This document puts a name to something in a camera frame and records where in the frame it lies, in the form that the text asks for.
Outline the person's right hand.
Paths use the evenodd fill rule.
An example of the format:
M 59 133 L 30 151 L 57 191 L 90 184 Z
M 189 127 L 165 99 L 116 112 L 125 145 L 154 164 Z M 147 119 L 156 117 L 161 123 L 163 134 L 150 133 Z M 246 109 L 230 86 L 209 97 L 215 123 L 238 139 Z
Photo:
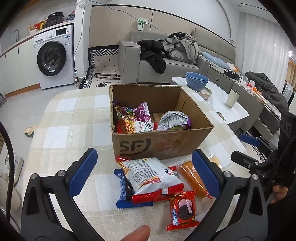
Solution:
M 287 195 L 288 188 L 282 185 L 273 186 L 273 192 L 275 193 L 274 197 L 271 200 L 271 204 L 279 202 Z

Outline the person's left hand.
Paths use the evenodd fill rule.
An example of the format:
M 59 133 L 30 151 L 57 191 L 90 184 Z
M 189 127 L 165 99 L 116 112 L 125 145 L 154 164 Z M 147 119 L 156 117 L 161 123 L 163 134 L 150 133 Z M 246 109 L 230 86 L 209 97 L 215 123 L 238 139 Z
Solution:
M 142 225 L 122 238 L 121 241 L 147 241 L 150 233 L 150 227 L 148 225 Z

